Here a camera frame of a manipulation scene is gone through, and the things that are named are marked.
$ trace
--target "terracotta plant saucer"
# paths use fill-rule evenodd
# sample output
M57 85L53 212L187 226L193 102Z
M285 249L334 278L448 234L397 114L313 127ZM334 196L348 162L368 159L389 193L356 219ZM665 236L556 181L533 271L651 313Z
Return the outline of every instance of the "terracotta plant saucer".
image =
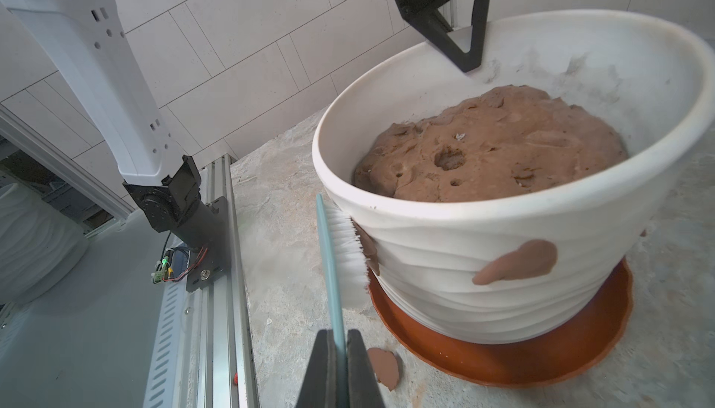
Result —
M400 343L442 372L486 386L546 386L582 374L621 339L633 308L633 276L624 259L594 298L564 325L518 343L475 344L438 334L410 318L370 273L372 303Z

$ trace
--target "teal brush handle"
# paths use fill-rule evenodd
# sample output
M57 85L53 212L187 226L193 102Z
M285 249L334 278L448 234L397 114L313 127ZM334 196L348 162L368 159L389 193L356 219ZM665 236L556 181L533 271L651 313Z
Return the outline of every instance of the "teal brush handle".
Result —
M340 302L340 288L335 269L333 237L330 235L330 228L327 225L325 205L322 202L321 194L315 196L315 209L317 210L317 238L320 243L322 270L327 289L327 309L330 313L330 323L333 325L333 341L337 355L337 391L335 396L337 408L347 408L349 406L347 399L347 348L343 326L343 305Z

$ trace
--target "wavy ceramic pot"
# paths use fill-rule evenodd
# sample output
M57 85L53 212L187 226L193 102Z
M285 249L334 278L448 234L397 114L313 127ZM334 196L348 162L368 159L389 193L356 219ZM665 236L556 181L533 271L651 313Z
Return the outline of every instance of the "wavy ceramic pot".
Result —
M468 40L469 31L455 37ZM351 184L391 123L432 117L508 84L603 118L630 159L561 187L478 202L404 201ZM375 240L378 279L396 305L452 338L509 343L554 329L595 295L714 116L715 54L701 38L635 13L564 10L490 23L483 65L470 73L426 43L393 56L335 99L312 154L327 193ZM472 282L534 239L556 245L548 274Z
M85 254L82 228L31 189L0 188L0 304L29 302Z

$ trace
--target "soil hole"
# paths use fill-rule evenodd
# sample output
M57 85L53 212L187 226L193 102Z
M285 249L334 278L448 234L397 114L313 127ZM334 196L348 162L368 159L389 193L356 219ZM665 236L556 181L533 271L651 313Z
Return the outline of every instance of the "soil hole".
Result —
M464 165L464 153L459 149L452 149L451 146L445 146L442 152L435 156L435 166L441 167L445 171L451 171Z

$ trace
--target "metal extrusion frame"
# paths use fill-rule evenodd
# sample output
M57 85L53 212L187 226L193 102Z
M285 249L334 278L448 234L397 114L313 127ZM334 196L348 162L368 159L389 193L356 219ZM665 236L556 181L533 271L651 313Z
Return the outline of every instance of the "metal extrusion frame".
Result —
M221 196L228 200L231 270L191 294L185 292L183 283L167 286L157 322L144 408L260 405L230 165L231 157L224 155L201 171L201 195L204 202ZM175 288L182 297L177 296Z

